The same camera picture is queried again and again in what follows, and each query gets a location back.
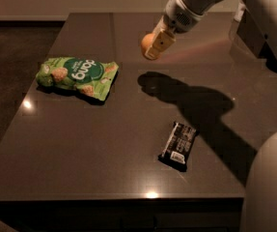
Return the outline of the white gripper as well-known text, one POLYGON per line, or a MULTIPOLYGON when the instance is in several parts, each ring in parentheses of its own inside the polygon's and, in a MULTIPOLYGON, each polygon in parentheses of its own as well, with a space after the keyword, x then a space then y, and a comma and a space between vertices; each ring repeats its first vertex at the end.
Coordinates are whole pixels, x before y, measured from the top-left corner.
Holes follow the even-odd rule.
POLYGON ((205 11, 206 0, 169 0, 164 16, 152 31, 152 46, 158 51, 158 58, 176 41, 174 33, 188 32, 202 19, 205 11))

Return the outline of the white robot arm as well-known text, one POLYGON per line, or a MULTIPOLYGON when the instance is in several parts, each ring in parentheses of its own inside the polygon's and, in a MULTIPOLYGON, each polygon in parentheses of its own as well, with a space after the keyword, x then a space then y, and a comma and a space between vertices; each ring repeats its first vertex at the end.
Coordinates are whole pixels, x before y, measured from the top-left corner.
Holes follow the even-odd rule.
MULTIPOLYGON (((223 0, 169 0, 152 33, 141 42, 145 58, 155 60, 223 0)), ((242 0, 277 59, 277 0, 242 0)), ((277 232, 277 132, 263 144, 251 166, 242 206, 240 232, 277 232)))

